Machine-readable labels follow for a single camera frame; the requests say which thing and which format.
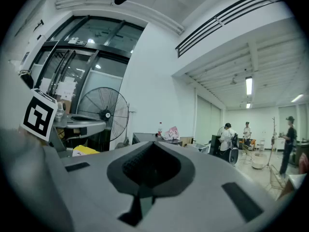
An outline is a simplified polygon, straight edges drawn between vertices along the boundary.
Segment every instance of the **fan guard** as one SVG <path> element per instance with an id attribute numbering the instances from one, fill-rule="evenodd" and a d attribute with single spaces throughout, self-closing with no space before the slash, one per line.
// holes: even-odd
<path id="1" fill-rule="evenodd" d="M 98 87 L 84 95 L 77 114 L 101 119 L 106 122 L 106 129 L 111 131 L 110 141 L 115 140 L 125 130 L 129 108 L 125 98 L 115 89 Z"/>

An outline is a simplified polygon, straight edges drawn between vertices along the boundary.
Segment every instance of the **metal railing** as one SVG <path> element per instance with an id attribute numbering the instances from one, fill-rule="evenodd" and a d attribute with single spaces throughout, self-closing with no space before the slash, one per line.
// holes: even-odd
<path id="1" fill-rule="evenodd" d="M 178 57 L 190 50 L 197 43 L 205 39 L 208 35 L 216 30 L 224 27 L 226 24 L 236 20 L 237 18 L 264 7 L 266 5 L 280 2 L 283 0 L 239 0 L 226 9 L 220 11 L 214 17 L 202 24 L 194 30 L 187 38 L 185 38 L 175 49 Z"/>

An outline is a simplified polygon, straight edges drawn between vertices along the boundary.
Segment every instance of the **black and white fiducial marker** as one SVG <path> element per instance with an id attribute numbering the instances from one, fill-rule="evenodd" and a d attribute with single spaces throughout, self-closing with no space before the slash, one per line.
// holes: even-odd
<path id="1" fill-rule="evenodd" d="M 20 126 L 33 135 L 48 141 L 58 109 L 57 101 L 38 88 L 34 88 L 31 91 L 33 97 L 27 107 Z"/>

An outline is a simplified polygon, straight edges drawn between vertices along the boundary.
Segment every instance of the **floor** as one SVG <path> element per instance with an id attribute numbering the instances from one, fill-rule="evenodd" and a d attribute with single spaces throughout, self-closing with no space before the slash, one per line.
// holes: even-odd
<path id="1" fill-rule="evenodd" d="M 265 150 L 263 153 L 267 155 L 267 161 L 270 156 L 270 150 Z M 268 167 L 265 167 L 263 169 L 254 169 L 252 167 L 252 163 L 250 161 L 250 156 L 247 156 L 247 160 L 242 160 L 246 156 L 242 154 L 242 150 L 239 151 L 239 160 L 237 161 L 235 167 L 238 168 L 242 173 L 249 176 L 253 181 L 261 185 L 263 188 L 265 188 L 269 194 L 274 198 L 274 200 L 277 200 L 279 197 L 281 190 L 271 188 L 270 183 L 270 170 Z M 273 165 L 278 171 L 281 167 L 282 162 L 282 151 L 281 152 L 272 152 L 271 159 L 269 162 L 269 165 Z M 298 167 L 296 168 L 294 165 L 289 164 L 288 169 L 286 171 L 286 175 L 288 174 L 298 174 Z"/>

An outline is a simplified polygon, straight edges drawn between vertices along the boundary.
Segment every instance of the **plastic bottle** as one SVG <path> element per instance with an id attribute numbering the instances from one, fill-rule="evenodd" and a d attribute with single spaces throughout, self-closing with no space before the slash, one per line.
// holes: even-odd
<path id="1" fill-rule="evenodd" d="M 158 136 L 161 136 L 162 133 L 162 122 L 159 124 L 159 129 L 158 129 Z"/>

